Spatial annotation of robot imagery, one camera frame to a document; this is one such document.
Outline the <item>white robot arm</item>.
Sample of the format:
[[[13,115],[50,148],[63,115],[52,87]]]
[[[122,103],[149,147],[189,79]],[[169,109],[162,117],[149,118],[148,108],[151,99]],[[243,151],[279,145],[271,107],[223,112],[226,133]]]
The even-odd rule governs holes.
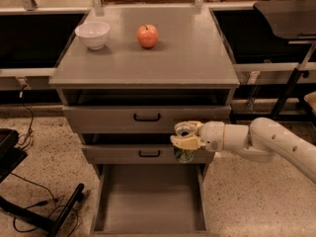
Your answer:
[[[170,139],[181,150],[230,151],[259,163],[271,162],[278,154],[316,183],[316,146],[270,118],[255,118],[249,125],[190,120],[174,129]]]

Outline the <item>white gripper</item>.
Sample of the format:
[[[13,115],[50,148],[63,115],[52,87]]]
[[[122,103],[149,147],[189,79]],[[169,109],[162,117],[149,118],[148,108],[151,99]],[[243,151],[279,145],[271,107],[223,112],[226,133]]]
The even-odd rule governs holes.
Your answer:
[[[225,123],[222,121],[209,121],[204,124],[196,120],[184,121],[180,124],[180,131],[198,132],[199,137],[172,135],[171,142],[184,150],[198,150],[203,147],[210,152],[219,152],[223,149],[224,129]]]

